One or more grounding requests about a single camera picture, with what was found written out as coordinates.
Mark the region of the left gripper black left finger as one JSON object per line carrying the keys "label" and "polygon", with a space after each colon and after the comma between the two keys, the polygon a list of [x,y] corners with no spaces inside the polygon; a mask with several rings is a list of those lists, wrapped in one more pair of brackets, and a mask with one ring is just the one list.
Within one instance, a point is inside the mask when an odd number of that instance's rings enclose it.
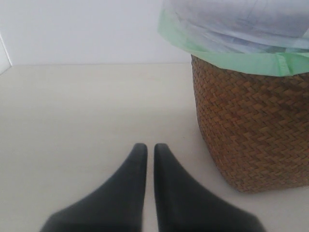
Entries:
{"label": "left gripper black left finger", "polygon": [[42,232],[140,232],[147,174],[147,146],[137,143],[98,189],[52,214]]}

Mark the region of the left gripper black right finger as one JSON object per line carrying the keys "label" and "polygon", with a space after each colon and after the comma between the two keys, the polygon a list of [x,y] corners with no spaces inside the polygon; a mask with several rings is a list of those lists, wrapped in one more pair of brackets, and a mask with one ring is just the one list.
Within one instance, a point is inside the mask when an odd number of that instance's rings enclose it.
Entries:
{"label": "left gripper black right finger", "polygon": [[261,232],[259,219],[199,184],[167,144],[154,147],[154,194],[161,232]]}

